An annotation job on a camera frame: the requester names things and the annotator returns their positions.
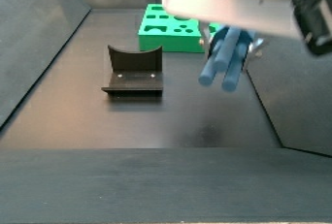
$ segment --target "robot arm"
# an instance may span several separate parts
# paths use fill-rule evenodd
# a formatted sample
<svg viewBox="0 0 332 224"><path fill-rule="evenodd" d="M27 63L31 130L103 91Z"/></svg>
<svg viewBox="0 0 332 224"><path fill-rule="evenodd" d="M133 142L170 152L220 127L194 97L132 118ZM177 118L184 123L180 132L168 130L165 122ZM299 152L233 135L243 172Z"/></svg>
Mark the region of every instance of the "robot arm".
<svg viewBox="0 0 332 224"><path fill-rule="evenodd" d="M174 15L300 37L310 51L332 52L332 0L164 0Z"/></svg>
<svg viewBox="0 0 332 224"><path fill-rule="evenodd" d="M332 0L292 0L295 17L311 52L332 51Z"/></svg>

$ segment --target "green shape sorter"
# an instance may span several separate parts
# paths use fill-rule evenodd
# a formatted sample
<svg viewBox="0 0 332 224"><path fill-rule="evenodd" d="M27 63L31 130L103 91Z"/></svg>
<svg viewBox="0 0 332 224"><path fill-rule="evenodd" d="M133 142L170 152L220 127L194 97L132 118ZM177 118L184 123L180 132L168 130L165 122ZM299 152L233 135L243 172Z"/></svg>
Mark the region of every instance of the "green shape sorter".
<svg viewBox="0 0 332 224"><path fill-rule="evenodd" d="M220 24L210 24L215 35ZM198 20L181 18L166 13L161 4L149 4L140 30L141 50L162 46L164 51L204 52L200 45Z"/></svg>

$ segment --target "black stand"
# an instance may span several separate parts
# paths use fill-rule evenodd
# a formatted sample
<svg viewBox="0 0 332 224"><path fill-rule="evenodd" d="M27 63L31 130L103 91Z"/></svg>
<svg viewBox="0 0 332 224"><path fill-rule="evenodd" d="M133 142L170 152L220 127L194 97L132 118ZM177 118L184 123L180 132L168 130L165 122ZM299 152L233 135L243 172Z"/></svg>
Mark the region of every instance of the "black stand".
<svg viewBox="0 0 332 224"><path fill-rule="evenodd" d="M161 97L162 47L144 52L127 52L107 46L113 73L109 87L113 97Z"/></svg>

